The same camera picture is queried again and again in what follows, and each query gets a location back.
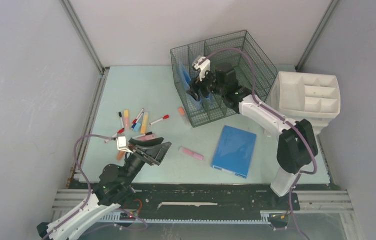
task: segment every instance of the white organizer tray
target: white organizer tray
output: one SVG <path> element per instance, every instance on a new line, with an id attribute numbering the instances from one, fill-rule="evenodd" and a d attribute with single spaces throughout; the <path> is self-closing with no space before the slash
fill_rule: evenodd
<path id="1" fill-rule="evenodd" d="M 341 106 L 336 76 L 280 71 L 266 101 L 295 120 L 307 119 L 317 135 Z"/>

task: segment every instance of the wire mesh basket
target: wire mesh basket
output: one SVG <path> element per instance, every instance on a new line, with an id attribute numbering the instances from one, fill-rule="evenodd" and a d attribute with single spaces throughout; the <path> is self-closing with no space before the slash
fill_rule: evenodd
<path id="1" fill-rule="evenodd" d="M 253 60 L 256 79 L 252 79 L 253 76 L 248 62 L 240 53 L 235 51 L 223 51 L 213 56 L 210 59 L 211 71 L 214 71 L 214 67 L 219 63 L 231 63 L 240 85 L 252 89 L 252 81 L 256 81 L 256 93 L 263 101 L 266 100 L 275 81 L 277 75 L 276 67 L 247 30 L 171 49 L 170 57 L 172 59 L 174 84 L 193 127 L 236 114 L 234 110 L 225 106 L 223 99 L 219 95 L 213 93 L 208 99 L 203 98 L 201 103 L 191 101 L 186 93 L 180 74 L 180 67 L 183 66 L 187 72 L 189 71 L 191 79 L 196 78 L 198 73 L 192 69 L 192 62 L 195 58 L 199 55 L 207 56 L 222 48 L 238 48 L 244 51 Z"/>

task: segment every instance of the light blue table surface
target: light blue table surface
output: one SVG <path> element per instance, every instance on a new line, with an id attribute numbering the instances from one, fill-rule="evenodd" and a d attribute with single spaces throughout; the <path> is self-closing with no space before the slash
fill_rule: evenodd
<path id="1" fill-rule="evenodd" d="M 277 66 L 282 71 L 294 71 L 292 65 Z M 192 128 L 182 121 L 178 107 L 182 102 L 173 83 L 171 66 L 114 66 L 110 68 L 98 113 L 94 122 L 93 134 L 111 136 L 121 128 L 118 112 L 129 109 L 130 121 L 141 108 L 149 112 L 149 121 L 169 114 L 170 118 L 148 126 L 165 142 L 172 146 L 159 166 L 145 165 L 134 179 L 134 183 L 166 184 L 266 184 L 272 182 L 279 168 L 276 160 L 277 141 L 263 134 L 263 129 L 253 120 L 239 114 L 212 123 Z M 224 125 L 257 134 L 253 158 L 247 178 L 241 178 L 213 169 L 213 158 L 220 133 Z M 128 137 L 138 132 L 126 131 Z M 204 155 L 199 161 L 179 151 L 184 146 Z M 114 141 L 104 143 L 103 139 L 90 138 L 83 160 L 83 171 L 91 182 L 98 182 L 102 169 L 107 164 L 122 165 L 117 161 L 117 148 Z M 327 184 L 329 177 L 321 153 L 316 157 L 318 171 L 315 175 L 303 175 L 300 184 Z"/>

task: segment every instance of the white panel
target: white panel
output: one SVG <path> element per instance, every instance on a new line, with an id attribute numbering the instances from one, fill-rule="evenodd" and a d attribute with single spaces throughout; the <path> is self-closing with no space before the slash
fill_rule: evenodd
<path id="1" fill-rule="evenodd" d="M 274 64 L 297 64 L 330 0 L 74 0 L 102 64 L 169 65 L 170 49 L 247 29 Z"/>
<path id="2" fill-rule="evenodd" d="M 337 76 L 341 111 L 320 137 L 336 183 L 375 240 L 376 1 L 340 1 L 304 70 Z"/>
<path id="3" fill-rule="evenodd" d="M 41 239 L 98 76 L 58 0 L 0 0 L 0 239 Z"/>

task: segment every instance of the red cap marker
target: red cap marker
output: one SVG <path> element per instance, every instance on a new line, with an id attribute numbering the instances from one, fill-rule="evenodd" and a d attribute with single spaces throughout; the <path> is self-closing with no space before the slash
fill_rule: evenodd
<path id="1" fill-rule="evenodd" d="M 169 116 L 168 116 L 168 115 L 165 115 L 164 117 L 162 117 L 162 118 L 160 118 L 160 119 L 158 119 L 158 120 L 155 120 L 155 121 L 149 123 L 149 125 L 156 124 L 156 123 L 158 123 L 159 121 L 164 120 L 164 119 L 168 119 L 168 118 L 169 118 Z"/>

